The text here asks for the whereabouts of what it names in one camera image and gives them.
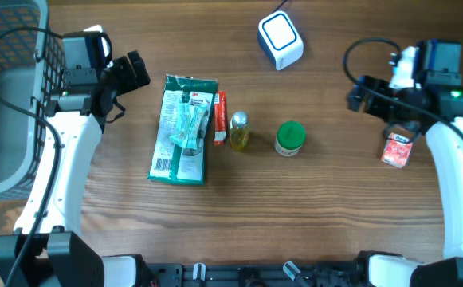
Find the orange Kleenex tissue pack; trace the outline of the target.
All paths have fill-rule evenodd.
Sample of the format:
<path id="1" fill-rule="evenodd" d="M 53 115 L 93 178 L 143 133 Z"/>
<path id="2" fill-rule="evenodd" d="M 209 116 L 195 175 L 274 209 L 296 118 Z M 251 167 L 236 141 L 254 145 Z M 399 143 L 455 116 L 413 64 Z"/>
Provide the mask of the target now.
<path id="1" fill-rule="evenodd" d="M 410 158 L 412 145 L 405 136 L 392 132 L 387 137 L 381 161 L 397 168 L 405 167 Z"/>

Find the red stick sachet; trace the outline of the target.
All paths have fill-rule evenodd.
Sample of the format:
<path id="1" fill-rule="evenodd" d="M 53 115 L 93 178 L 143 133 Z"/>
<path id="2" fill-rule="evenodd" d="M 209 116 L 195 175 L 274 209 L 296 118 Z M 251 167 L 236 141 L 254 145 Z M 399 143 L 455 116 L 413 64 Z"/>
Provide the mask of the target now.
<path id="1" fill-rule="evenodd" d="M 226 139 L 226 93 L 217 91 L 214 98 L 214 144 L 223 145 Z"/>

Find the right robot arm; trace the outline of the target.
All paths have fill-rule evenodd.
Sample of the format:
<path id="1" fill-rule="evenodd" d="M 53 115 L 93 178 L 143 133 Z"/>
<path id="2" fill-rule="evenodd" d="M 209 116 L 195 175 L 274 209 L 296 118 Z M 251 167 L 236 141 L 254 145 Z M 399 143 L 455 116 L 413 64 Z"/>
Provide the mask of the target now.
<path id="1" fill-rule="evenodd" d="M 354 77 L 348 66 L 353 49 L 383 43 L 396 49 L 393 77 Z M 348 107 L 424 136 L 437 171 L 444 212 L 443 258 L 434 263 L 402 255 L 363 251 L 356 259 L 353 282 L 364 286 L 463 286 L 463 85 L 461 43 L 432 39 L 401 49 L 381 37 L 351 44 L 343 55 L 343 71 L 354 87 Z"/>

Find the green lid round container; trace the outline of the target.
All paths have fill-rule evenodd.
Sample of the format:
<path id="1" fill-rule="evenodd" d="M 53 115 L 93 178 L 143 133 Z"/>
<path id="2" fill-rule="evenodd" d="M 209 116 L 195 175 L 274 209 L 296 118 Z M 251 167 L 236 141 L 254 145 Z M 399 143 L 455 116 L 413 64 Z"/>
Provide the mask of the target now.
<path id="1" fill-rule="evenodd" d="M 284 122 L 278 129 L 274 147 L 282 156 L 294 156 L 306 140 L 306 131 L 302 124 L 296 121 Z"/>

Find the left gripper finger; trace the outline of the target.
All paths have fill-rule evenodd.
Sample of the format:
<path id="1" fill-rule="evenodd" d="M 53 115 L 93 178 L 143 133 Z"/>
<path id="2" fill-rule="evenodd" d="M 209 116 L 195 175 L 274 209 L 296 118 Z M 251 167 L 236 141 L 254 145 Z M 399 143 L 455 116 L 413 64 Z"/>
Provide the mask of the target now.
<path id="1" fill-rule="evenodd" d="M 119 94 L 123 95 L 139 88 L 137 76 L 127 56 L 112 61 L 112 73 L 118 81 Z"/>
<path id="2" fill-rule="evenodd" d="M 146 70 L 143 58 L 139 55 L 139 52 L 137 50 L 129 52 L 128 58 L 136 75 L 136 84 L 139 87 L 149 85 L 151 83 L 151 78 Z"/>

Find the green 3M gloves package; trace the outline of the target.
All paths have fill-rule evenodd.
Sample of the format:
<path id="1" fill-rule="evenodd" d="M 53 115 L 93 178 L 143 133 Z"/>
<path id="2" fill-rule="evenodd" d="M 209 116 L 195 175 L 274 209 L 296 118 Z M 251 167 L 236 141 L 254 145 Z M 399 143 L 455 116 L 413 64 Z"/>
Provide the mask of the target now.
<path id="1" fill-rule="evenodd" d="M 152 156 L 149 179 L 173 184 L 202 185 L 205 175 L 206 133 L 218 91 L 216 80 L 166 75 L 159 127 Z M 198 149 L 182 149 L 169 139 L 175 131 L 178 103 L 208 106 L 198 134 Z"/>

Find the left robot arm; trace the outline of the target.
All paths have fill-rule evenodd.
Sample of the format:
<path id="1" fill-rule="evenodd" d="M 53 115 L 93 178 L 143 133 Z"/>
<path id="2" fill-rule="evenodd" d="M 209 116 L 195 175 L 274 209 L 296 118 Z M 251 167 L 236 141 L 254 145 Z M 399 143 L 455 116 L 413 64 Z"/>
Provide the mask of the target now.
<path id="1" fill-rule="evenodd" d="M 28 202 L 10 235 L 0 235 L 0 278 L 7 286 L 153 286 L 138 254 L 100 256 L 80 235 L 92 157 L 117 97 L 149 83 L 138 53 L 115 59 L 109 36 L 62 36 L 66 66 L 37 122 L 45 145 Z"/>

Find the yellow liquid bottle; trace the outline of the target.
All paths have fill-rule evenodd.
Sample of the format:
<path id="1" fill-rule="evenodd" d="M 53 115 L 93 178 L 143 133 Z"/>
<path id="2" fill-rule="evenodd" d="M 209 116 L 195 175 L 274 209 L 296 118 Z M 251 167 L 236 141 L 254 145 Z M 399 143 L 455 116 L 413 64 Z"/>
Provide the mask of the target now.
<path id="1" fill-rule="evenodd" d="M 235 151 L 244 151 L 249 139 L 249 117 L 244 111 L 237 111 L 230 121 L 230 143 Z"/>

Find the mint green wipes pack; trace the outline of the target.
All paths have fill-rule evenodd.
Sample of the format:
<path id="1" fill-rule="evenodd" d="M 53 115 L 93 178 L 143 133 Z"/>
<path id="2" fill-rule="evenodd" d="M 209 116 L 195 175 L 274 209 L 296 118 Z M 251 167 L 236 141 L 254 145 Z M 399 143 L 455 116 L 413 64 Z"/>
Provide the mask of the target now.
<path id="1" fill-rule="evenodd" d="M 198 149 L 198 134 L 208 104 L 178 103 L 175 131 L 169 139 L 182 149 Z"/>

